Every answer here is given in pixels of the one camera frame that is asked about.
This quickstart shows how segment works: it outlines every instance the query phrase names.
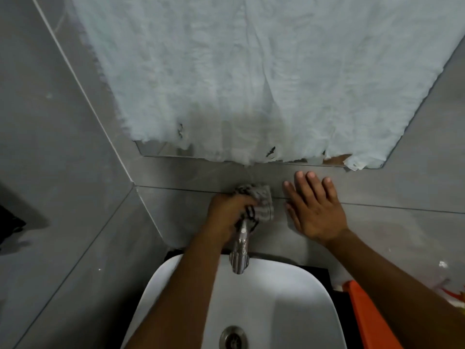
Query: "faucet spout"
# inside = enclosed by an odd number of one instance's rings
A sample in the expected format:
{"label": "faucet spout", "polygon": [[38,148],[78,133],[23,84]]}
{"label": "faucet spout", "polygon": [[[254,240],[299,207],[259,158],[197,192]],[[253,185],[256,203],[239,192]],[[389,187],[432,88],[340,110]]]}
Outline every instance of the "faucet spout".
{"label": "faucet spout", "polygon": [[241,222],[239,230],[234,235],[234,246],[229,254],[229,262],[232,266],[232,271],[235,274],[242,274],[249,265],[249,229],[247,220]]}

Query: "left hand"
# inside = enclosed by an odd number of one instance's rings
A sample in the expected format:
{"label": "left hand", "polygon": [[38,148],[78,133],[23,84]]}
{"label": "left hand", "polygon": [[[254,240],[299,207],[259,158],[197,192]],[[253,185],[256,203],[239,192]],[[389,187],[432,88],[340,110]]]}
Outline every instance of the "left hand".
{"label": "left hand", "polygon": [[210,202],[203,230],[211,234],[221,246],[228,242],[234,232],[234,224],[239,220],[246,206],[257,205],[257,200],[244,194],[233,196],[218,193]]}

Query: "forearm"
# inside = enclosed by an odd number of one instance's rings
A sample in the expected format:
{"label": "forearm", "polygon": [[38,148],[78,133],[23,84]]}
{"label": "forearm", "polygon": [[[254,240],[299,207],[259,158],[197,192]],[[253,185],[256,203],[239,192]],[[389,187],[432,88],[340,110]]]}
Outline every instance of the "forearm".
{"label": "forearm", "polygon": [[200,349],[222,246],[206,229],[193,238],[126,348]]}
{"label": "forearm", "polygon": [[350,231],[327,247],[369,295],[405,349],[465,348],[465,317],[446,300]]}

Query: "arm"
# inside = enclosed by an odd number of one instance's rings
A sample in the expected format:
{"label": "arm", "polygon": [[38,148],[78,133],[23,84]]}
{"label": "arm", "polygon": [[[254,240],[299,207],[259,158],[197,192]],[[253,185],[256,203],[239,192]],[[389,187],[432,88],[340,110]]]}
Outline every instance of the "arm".
{"label": "arm", "polygon": [[347,227],[329,178],[296,173],[284,183],[296,228],[321,243],[369,295],[405,349],[465,348],[465,317],[445,299],[369,248]]}
{"label": "arm", "polygon": [[221,249],[250,196],[216,195],[207,220],[126,349],[200,349]]}

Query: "orange object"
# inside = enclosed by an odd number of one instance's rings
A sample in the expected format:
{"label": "orange object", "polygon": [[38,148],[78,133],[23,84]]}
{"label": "orange object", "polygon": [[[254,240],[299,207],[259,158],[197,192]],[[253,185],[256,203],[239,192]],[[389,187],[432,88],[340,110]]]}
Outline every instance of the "orange object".
{"label": "orange object", "polygon": [[359,284],[356,281],[348,281],[343,289],[350,294],[364,349],[402,349],[386,321]]}

